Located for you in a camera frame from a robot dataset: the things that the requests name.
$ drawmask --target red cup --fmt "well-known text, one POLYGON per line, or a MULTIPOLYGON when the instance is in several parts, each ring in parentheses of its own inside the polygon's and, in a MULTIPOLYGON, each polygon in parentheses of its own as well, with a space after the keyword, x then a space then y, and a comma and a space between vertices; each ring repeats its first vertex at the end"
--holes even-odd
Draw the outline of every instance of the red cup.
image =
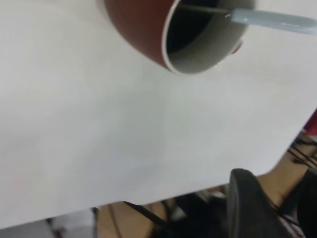
MULTIPOLYGON (((221 4, 228 9, 254 7, 254 0, 183 1, 211 7, 221 4)), ((184 10, 177 6, 183 1, 105 0, 105 3, 118 32, 132 46, 174 73, 193 74, 217 65, 236 51, 247 26, 232 23, 222 14, 202 16, 203 13, 180 12, 184 10)))

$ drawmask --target wooden floor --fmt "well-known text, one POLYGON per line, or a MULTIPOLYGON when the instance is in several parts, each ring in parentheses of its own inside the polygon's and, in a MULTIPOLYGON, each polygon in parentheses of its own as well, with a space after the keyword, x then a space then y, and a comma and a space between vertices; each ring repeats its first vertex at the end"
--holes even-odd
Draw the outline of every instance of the wooden floor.
MULTIPOLYGON (((300 137, 309 140, 303 134, 300 137)), ((316 148, 313 146, 300 146, 300 149, 307 156, 316 153, 316 148)), ((271 172, 259 177, 264 191, 276 205, 283 201, 285 195, 307 170, 307 166, 294 164, 292 158, 289 153, 285 153, 271 172)), ((153 203, 146 208, 165 219, 161 203, 153 203)), ((100 238, 147 238, 152 228, 153 224, 147 218, 122 202, 101 208, 98 220, 100 238)))

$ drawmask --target white table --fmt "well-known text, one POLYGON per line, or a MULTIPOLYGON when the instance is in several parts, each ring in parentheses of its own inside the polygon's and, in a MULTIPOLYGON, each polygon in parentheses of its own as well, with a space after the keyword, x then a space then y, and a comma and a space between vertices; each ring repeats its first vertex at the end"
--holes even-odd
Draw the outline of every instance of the white table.
MULTIPOLYGON (((259 9, 317 18, 314 0, 259 9)), ((0 228, 260 175, 317 104, 317 38, 252 27, 180 78, 130 47, 98 0, 0 1, 0 228)))

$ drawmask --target cup rim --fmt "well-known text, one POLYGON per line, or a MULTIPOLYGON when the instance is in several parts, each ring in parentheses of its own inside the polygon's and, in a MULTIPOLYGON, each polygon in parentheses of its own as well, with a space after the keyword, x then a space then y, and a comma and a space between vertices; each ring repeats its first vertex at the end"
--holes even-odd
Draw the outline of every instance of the cup rim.
POLYGON ((171 61, 169 60, 169 56, 167 53, 167 35, 168 35, 168 30, 169 30, 169 26, 172 20, 172 17, 175 13, 175 10, 178 6, 178 4, 181 2, 181 0, 174 0, 172 6, 170 7, 167 17, 165 19, 165 23, 164 23, 164 28, 163 28, 163 34, 162 34, 162 44, 161 44, 161 52, 163 55, 163 59, 164 59, 164 63, 166 64, 166 66, 168 67, 168 69, 170 71, 172 71, 175 74, 178 75, 187 75, 186 73, 183 73, 181 71, 179 71, 178 69, 176 69, 173 64, 171 63, 171 61))
MULTIPOLYGON (((241 42, 242 42, 241 39, 245 35, 246 30, 248 29, 248 26, 244 25, 243 29, 241 29, 241 32, 239 33, 240 34, 239 39, 237 39, 235 44, 231 45, 231 47, 227 51, 226 55, 224 55, 219 62, 217 62, 216 64, 211 65, 210 67, 206 67, 203 70, 198 70, 196 72, 185 72, 185 71, 182 71, 181 69, 178 69, 176 66, 174 66, 173 61, 170 59, 170 55, 167 52, 167 37, 168 37, 168 31, 169 31, 169 28, 170 28, 170 23, 172 21, 172 18, 174 16, 176 8, 177 8, 177 6, 179 5, 179 3, 181 1, 182 0, 174 0, 174 2, 172 3, 172 5, 171 5, 171 7, 170 7, 170 9, 168 11, 168 14, 166 16, 164 27, 163 27, 162 39, 161 39, 161 55, 163 57, 165 67, 167 67, 171 72, 173 72, 173 73, 175 73, 175 74, 177 74, 179 76, 188 76, 188 75, 200 74, 200 73, 206 72, 210 68, 218 65, 227 56, 229 56, 232 53, 234 53, 237 50, 237 48, 239 47, 239 45, 241 45, 241 42)), ((253 5, 252 8, 254 8, 256 6, 255 0, 250 0, 250 4, 253 5)))

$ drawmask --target red object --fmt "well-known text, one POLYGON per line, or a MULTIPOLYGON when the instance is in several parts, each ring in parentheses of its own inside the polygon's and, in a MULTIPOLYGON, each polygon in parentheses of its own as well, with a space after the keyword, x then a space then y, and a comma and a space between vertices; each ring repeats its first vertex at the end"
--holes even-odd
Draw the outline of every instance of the red object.
POLYGON ((147 57, 168 68, 163 58, 163 30, 175 0, 105 0, 119 33, 147 57))
POLYGON ((317 110, 309 119, 304 129, 306 130, 307 135, 317 135, 317 110))

